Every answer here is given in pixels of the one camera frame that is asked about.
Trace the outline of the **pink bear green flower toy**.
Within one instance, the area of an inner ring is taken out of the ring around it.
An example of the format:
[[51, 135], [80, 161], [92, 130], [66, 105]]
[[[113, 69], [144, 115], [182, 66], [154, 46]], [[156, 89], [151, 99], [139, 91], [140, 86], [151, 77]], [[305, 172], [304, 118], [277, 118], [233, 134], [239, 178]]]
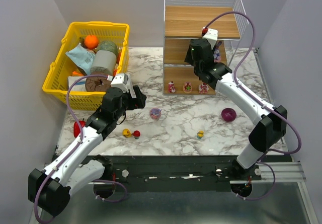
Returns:
[[186, 94], [191, 93], [193, 90], [191, 82], [185, 82], [183, 84], [183, 92]]

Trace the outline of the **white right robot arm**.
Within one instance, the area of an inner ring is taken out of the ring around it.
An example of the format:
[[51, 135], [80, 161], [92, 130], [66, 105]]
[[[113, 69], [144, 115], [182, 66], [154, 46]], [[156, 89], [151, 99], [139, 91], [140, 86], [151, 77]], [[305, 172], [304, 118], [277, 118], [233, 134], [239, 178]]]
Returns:
[[286, 123], [277, 114], [287, 118], [287, 110], [266, 102], [235, 80], [228, 66], [214, 62], [211, 44], [207, 39], [190, 40], [185, 62], [194, 67], [194, 74], [199, 80], [230, 98], [254, 124], [249, 144], [235, 161], [237, 169], [249, 169], [286, 134]]

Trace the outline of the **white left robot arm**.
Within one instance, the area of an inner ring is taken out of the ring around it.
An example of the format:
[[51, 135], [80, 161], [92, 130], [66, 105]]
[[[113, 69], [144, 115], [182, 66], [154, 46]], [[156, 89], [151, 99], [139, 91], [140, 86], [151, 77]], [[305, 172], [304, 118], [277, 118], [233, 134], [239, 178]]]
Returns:
[[42, 171], [34, 169], [29, 174], [28, 199], [34, 203], [36, 217], [39, 217], [38, 208], [58, 216], [76, 192], [112, 170], [110, 162], [103, 157], [95, 157], [83, 167], [80, 165], [116, 128], [126, 111], [143, 109], [145, 101], [146, 95], [137, 85], [127, 92], [116, 87], [107, 90], [101, 106], [87, 119], [72, 144]]

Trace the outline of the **purple bunny pink donut toy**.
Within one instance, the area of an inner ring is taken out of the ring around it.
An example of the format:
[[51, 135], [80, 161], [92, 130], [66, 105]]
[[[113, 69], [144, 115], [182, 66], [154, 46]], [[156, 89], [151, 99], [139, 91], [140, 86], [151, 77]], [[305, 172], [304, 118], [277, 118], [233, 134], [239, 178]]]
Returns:
[[218, 41], [213, 48], [214, 62], [221, 62], [221, 53], [219, 47], [222, 45], [222, 41]]

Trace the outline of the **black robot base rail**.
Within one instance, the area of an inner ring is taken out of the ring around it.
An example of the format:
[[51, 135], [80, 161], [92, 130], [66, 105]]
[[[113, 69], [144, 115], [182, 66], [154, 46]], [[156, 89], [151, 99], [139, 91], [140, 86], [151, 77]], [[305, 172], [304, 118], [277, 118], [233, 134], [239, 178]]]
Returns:
[[63, 164], [60, 182], [76, 193], [86, 184], [114, 180], [128, 192], [187, 192], [240, 190], [242, 184], [280, 180], [291, 167], [289, 157], [267, 156], [266, 165], [248, 170], [235, 156], [88, 156], [76, 169]]

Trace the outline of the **small yellow blue toy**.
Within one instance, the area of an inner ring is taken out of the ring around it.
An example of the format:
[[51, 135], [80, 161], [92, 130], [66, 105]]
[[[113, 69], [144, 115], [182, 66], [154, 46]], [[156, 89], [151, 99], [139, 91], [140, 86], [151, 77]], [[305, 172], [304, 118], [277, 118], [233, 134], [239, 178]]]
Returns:
[[199, 131], [198, 133], [197, 133], [197, 138], [198, 139], [202, 139], [204, 137], [204, 131]]

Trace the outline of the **pink strawberry cake toy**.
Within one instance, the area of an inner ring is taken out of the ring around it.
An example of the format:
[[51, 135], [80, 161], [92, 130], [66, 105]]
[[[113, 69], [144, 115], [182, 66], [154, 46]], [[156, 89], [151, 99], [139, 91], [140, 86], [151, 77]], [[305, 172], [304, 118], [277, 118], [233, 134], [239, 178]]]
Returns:
[[206, 83], [202, 83], [198, 86], [199, 94], [208, 94], [209, 86]]

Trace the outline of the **red hair mermaid toy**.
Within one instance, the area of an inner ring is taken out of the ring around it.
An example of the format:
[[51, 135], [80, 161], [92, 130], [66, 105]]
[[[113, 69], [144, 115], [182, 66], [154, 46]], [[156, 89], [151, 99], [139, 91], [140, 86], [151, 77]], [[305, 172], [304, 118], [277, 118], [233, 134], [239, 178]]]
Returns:
[[135, 130], [135, 131], [132, 133], [132, 135], [133, 135], [133, 137], [134, 137], [135, 139], [139, 139], [139, 138], [140, 138], [140, 136], [141, 136], [141, 134], [140, 134], [140, 132], [139, 132], [138, 130]]

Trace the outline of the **purple owl pink cup toy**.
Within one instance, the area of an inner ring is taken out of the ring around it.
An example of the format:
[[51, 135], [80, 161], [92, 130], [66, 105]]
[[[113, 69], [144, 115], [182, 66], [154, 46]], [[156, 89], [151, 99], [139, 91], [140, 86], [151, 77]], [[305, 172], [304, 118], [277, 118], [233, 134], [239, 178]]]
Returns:
[[152, 108], [149, 112], [151, 119], [158, 120], [161, 117], [162, 110], [159, 108]]

